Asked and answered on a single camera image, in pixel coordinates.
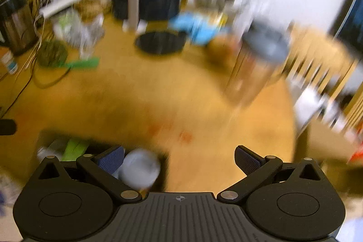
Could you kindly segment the black tape roll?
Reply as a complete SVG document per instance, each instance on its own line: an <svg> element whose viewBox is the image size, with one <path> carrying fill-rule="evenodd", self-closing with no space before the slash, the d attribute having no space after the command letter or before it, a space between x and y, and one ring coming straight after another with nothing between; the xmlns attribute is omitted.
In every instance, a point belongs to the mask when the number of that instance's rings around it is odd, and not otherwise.
<svg viewBox="0 0 363 242"><path fill-rule="evenodd" d="M157 155L146 149L134 149L125 157L118 169L118 179L125 185L141 190L150 188L161 172Z"/></svg>

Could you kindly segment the green cream tube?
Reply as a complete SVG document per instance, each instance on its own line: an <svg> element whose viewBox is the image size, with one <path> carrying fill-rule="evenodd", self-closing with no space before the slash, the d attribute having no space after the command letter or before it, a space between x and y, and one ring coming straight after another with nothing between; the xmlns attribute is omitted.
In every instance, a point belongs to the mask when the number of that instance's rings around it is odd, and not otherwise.
<svg viewBox="0 0 363 242"><path fill-rule="evenodd" d="M89 143L79 139L70 139L61 157L62 161L76 161L78 157L85 154Z"/></svg>

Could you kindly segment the wooden chair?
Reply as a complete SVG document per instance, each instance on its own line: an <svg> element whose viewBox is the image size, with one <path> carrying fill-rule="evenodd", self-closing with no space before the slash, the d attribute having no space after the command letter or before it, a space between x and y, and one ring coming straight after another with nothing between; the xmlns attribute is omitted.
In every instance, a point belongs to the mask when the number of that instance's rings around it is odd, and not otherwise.
<svg viewBox="0 0 363 242"><path fill-rule="evenodd" d="M337 98L353 74L358 60L345 46L310 26L291 23L290 53L284 64L292 96L295 131L300 134L318 116L335 120Z"/></svg>

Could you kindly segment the green net bag of limes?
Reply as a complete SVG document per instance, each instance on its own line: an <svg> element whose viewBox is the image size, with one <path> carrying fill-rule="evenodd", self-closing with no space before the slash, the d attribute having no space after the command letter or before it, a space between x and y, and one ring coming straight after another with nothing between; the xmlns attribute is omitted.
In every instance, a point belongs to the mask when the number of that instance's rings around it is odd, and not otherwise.
<svg viewBox="0 0 363 242"><path fill-rule="evenodd" d="M37 52L37 63L43 68L93 69L97 68L100 59L93 57L88 60L67 62L68 51L62 41L44 41Z"/></svg>

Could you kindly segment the clear shaker bottle grey lid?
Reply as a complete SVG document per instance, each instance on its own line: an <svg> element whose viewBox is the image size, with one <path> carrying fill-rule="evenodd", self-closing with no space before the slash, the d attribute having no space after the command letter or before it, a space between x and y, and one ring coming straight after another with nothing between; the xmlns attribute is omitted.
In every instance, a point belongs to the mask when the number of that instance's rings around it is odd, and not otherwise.
<svg viewBox="0 0 363 242"><path fill-rule="evenodd" d="M225 95L235 106L248 106L289 55L290 34L255 18L241 37L241 48Z"/></svg>

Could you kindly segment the clear bag of seeds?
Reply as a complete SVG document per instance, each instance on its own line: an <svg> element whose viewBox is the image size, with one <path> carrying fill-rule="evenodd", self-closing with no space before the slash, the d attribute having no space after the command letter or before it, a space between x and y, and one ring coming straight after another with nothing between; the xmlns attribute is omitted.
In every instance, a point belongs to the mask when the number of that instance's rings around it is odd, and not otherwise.
<svg viewBox="0 0 363 242"><path fill-rule="evenodd" d="M96 43L104 36L104 15L98 14L91 22L83 22L74 9L64 10L50 18L54 35L78 49L81 60L89 60Z"/></svg>

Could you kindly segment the black kettle base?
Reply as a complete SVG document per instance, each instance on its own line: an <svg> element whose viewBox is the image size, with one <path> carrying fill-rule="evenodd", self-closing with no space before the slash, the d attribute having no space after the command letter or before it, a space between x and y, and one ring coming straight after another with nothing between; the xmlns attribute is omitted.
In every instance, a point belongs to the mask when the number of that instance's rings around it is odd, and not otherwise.
<svg viewBox="0 0 363 242"><path fill-rule="evenodd" d="M170 55L183 50L186 37L185 32L152 31L139 35L135 45L150 55Z"/></svg>

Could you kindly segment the blue wet wipes pack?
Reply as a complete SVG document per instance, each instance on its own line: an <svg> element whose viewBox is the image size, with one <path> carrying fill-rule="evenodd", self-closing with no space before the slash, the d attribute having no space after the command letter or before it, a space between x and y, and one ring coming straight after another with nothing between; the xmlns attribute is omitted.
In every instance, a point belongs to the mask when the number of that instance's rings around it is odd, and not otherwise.
<svg viewBox="0 0 363 242"><path fill-rule="evenodd" d="M167 28L184 32L193 44L204 46L220 33L227 20L224 13L182 12L169 20Z"/></svg>

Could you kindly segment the black electric kettle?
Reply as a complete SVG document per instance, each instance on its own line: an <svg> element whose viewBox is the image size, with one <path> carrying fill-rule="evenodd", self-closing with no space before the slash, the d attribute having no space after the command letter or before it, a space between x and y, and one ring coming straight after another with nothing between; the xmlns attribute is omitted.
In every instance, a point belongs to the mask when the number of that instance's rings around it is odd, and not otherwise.
<svg viewBox="0 0 363 242"><path fill-rule="evenodd" d="M14 56L31 49L39 40L27 0L1 0L1 45Z"/></svg>

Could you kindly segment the monitor screen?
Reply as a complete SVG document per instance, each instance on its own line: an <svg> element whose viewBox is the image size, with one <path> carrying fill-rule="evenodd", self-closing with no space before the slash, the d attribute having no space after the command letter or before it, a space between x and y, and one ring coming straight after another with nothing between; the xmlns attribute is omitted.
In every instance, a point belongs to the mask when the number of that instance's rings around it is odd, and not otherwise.
<svg viewBox="0 0 363 242"><path fill-rule="evenodd" d="M330 34L362 60L362 0L345 0Z"/></svg>

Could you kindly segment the white power strip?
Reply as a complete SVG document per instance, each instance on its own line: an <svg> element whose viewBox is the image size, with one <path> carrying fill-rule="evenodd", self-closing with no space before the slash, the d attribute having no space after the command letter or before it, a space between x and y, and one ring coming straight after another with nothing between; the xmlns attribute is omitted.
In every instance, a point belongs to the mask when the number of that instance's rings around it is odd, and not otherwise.
<svg viewBox="0 0 363 242"><path fill-rule="evenodd" d="M79 1L80 0L58 0L56 2L52 2L51 4L46 5L46 7L41 8L39 10L39 15L44 19L48 19L51 16L71 7Z"/></svg>

